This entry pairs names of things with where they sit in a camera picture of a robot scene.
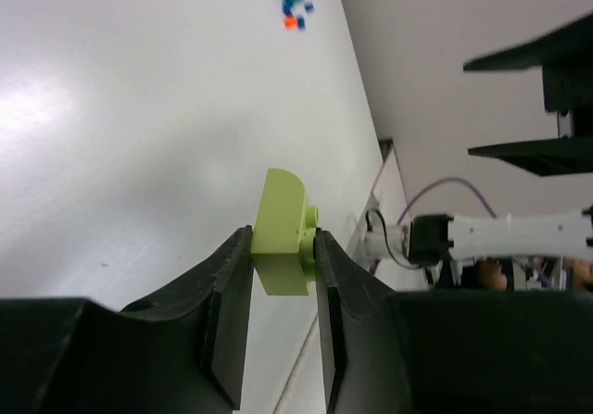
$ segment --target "purple cable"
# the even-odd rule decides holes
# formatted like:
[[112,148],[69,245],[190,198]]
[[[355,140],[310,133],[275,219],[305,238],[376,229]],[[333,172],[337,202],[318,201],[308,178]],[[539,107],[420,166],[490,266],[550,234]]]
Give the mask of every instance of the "purple cable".
[[[401,215],[399,215],[399,218],[397,219],[396,225],[398,226],[399,224],[401,224],[401,222],[406,218],[406,215],[408,215],[408,212],[410,212],[410,209],[412,208],[412,206],[414,204],[416,204],[416,202],[420,198],[422,198],[425,194],[427,194],[434,188],[438,187],[439,185],[447,184],[450,182],[456,182],[457,184],[464,185],[465,187],[470,189],[473,192],[473,194],[475,194],[475,196],[480,200],[480,202],[482,203],[482,206],[484,206],[484,208],[486,209],[486,212],[488,212],[488,215],[490,215],[491,218],[497,217],[497,213],[494,211],[492,206],[490,206],[488,204],[488,202],[486,201],[486,198],[484,197],[482,192],[480,192],[475,185],[473,185],[471,182],[467,181],[464,178],[460,178],[457,176],[448,176],[445,178],[441,178],[440,180],[437,180],[435,182],[431,182],[426,187],[424,187],[420,192],[418,192],[418,194],[416,194],[410,200],[410,202],[406,205],[406,208],[404,208],[404,210],[401,212]],[[539,266],[536,266],[533,263],[533,261],[531,261],[531,259],[529,260],[528,265],[533,270],[535,270],[537,272],[537,277],[546,287],[548,287],[549,289],[554,289],[554,285],[552,284],[551,280],[546,276],[546,274],[543,272],[543,270]]]

